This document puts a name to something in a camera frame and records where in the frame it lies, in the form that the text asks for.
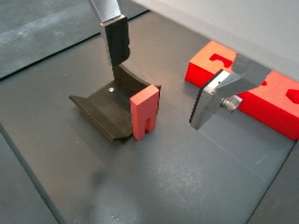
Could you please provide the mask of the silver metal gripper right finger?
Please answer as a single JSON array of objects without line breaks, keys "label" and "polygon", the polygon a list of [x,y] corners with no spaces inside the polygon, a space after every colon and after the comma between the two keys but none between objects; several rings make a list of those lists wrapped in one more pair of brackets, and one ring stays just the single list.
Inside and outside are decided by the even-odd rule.
[{"label": "silver metal gripper right finger", "polygon": [[197,130],[219,108],[232,112],[241,103],[239,94],[256,88],[269,72],[265,66],[237,54],[232,63],[232,73],[219,70],[200,88],[191,111],[191,126]]}]

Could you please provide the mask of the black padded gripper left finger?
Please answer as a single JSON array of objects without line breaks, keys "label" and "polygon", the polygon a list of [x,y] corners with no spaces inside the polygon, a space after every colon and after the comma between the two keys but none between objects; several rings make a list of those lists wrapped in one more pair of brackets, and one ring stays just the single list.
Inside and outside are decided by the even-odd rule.
[{"label": "black padded gripper left finger", "polygon": [[99,20],[109,63],[115,67],[129,57],[127,17],[120,12],[117,0],[88,0],[88,3]]}]

